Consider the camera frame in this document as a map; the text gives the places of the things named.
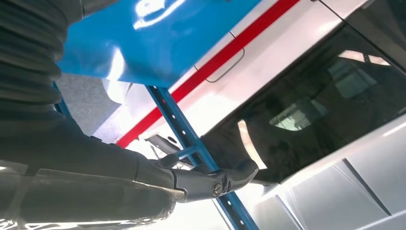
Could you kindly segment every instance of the metal bracket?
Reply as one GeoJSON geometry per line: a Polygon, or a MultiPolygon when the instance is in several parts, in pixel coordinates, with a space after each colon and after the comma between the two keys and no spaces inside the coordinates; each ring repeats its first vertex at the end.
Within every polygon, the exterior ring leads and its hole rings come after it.
{"type": "MultiPolygon", "coordinates": [[[[168,89],[156,86],[146,86],[146,88],[185,150],[181,155],[187,155],[194,166],[205,163],[211,171],[219,170],[168,89]],[[198,150],[199,154],[191,154],[194,150],[198,150]]],[[[217,200],[234,229],[258,230],[254,220],[234,192],[221,196],[217,200]]]]}

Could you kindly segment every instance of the gray floor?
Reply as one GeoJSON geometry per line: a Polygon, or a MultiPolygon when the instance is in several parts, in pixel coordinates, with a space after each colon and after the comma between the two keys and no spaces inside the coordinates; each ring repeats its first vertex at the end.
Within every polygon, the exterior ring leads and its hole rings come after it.
{"type": "Polygon", "coordinates": [[[98,78],[62,74],[56,84],[72,117],[86,135],[93,135],[120,106],[110,100],[98,78]]]}

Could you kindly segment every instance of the car window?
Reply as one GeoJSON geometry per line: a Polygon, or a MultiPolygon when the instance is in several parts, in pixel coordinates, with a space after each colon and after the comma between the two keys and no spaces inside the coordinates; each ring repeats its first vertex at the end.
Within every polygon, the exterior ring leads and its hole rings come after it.
{"type": "Polygon", "coordinates": [[[343,26],[202,140],[221,167],[256,152],[265,165],[256,179],[281,182],[404,113],[405,88],[398,66],[343,26]]]}

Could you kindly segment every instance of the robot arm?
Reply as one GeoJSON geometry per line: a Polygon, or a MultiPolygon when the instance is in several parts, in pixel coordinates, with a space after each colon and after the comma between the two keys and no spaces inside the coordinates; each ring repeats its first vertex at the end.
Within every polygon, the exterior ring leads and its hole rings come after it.
{"type": "Polygon", "coordinates": [[[61,100],[52,85],[61,75],[55,61],[63,56],[68,27],[115,2],[0,1],[0,219],[163,218],[175,202],[221,196],[258,172],[253,161],[216,172],[174,170],[176,157],[151,162],[84,135],[54,110],[61,100]]]}

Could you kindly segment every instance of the blue metal frame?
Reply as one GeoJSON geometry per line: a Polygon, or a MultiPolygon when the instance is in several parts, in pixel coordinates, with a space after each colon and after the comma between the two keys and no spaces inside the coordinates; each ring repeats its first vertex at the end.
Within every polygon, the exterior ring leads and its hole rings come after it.
{"type": "MultiPolygon", "coordinates": [[[[183,151],[178,155],[191,159],[193,165],[197,165],[199,161],[205,163],[210,170],[218,170],[219,167],[207,151],[206,147],[194,132],[192,126],[176,104],[168,89],[156,86],[146,86],[158,108],[172,128],[179,142],[183,146],[183,151]]],[[[238,196],[231,192],[221,196],[218,199],[220,207],[224,211],[227,218],[230,220],[235,229],[258,230],[252,217],[245,209],[244,205],[239,200],[238,196]]]]}
{"type": "MultiPolygon", "coordinates": [[[[59,91],[59,88],[55,82],[54,82],[54,88],[59,91]]],[[[55,109],[65,116],[72,117],[63,97],[61,97],[61,102],[59,104],[55,104],[55,109]]]]}

